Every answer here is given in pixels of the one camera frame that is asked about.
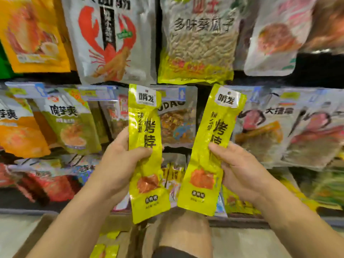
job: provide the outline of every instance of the forearm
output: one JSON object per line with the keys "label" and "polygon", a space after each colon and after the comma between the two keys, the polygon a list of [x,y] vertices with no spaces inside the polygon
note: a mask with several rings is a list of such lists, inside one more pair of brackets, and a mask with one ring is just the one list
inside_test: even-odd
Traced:
{"label": "forearm", "polygon": [[88,258],[112,207],[110,200],[83,188],[58,215],[28,258]]}
{"label": "forearm", "polygon": [[344,239],[277,180],[257,207],[293,258],[344,257]]}

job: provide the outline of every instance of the dark shorts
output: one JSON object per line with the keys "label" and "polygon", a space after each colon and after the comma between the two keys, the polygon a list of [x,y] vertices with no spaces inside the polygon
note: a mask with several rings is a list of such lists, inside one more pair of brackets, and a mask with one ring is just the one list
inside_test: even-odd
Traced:
{"label": "dark shorts", "polygon": [[159,246],[153,253],[152,258],[197,258],[187,252],[173,247]]}

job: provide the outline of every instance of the person's right hand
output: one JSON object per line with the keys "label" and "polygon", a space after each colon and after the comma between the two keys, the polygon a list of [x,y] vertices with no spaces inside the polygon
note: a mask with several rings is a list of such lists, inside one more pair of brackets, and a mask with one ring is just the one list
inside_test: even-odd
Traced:
{"label": "person's right hand", "polygon": [[269,187],[278,182],[248,151],[229,142],[227,148],[209,143],[209,149],[223,162],[223,185],[242,201],[257,205]]}

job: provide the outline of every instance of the person's left hand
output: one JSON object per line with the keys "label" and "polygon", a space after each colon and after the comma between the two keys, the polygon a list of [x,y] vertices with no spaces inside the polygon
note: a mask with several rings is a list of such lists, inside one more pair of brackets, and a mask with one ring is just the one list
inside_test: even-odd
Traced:
{"label": "person's left hand", "polygon": [[128,151],[129,131],[126,127],[107,147],[101,162],[85,184],[85,189],[110,200],[114,207],[127,195],[129,181],[139,160],[149,157],[152,149],[138,147]]}

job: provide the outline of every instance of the hand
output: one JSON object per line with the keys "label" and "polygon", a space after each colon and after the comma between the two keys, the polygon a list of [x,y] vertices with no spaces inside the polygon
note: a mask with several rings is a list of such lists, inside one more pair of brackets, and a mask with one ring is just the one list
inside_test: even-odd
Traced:
{"label": "hand", "polygon": [[243,201],[257,206],[264,192],[278,182],[258,160],[237,144],[229,142],[227,148],[209,143],[209,149],[223,162],[223,185]]}
{"label": "hand", "polygon": [[84,188],[99,193],[101,199],[110,200],[114,207],[127,195],[129,181],[139,160],[152,154],[151,148],[138,147],[128,151],[129,131],[122,130],[107,147]]}

